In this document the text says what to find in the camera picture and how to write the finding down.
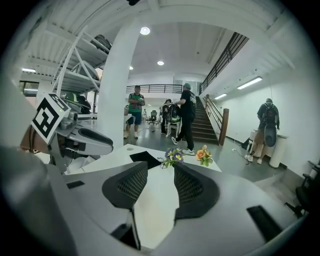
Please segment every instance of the white table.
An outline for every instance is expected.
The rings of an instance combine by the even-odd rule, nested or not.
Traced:
[[[89,173],[132,163],[130,155],[147,151],[154,158],[165,158],[165,152],[127,144],[112,153],[76,170],[71,174]],[[186,155],[184,161],[199,165],[195,156]],[[215,162],[209,167],[221,172]],[[148,170],[147,184],[134,205],[134,215],[141,245],[154,249],[173,229],[179,198],[174,184],[174,168],[154,167]]]

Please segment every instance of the white wall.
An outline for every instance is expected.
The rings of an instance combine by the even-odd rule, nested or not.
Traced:
[[[281,162],[301,176],[310,172],[308,160],[320,158],[320,66],[313,56],[297,60],[295,66],[295,70],[284,68],[235,90],[217,104],[230,109],[227,135],[244,142],[259,125],[260,105],[273,98],[279,110],[279,134],[289,137]]]

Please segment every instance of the black mesh chair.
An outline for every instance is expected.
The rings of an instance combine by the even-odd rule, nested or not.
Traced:
[[[310,212],[312,210],[312,201],[316,198],[317,189],[320,185],[320,176],[318,174],[319,169],[313,169],[317,171],[316,176],[312,178],[310,175],[304,173],[304,181],[302,185],[298,186],[295,189],[299,205],[293,206],[288,202],[285,203],[285,205],[288,206],[298,218],[303,216],[303,214],[301,213],[302,210],[305,210],[307,212]]]

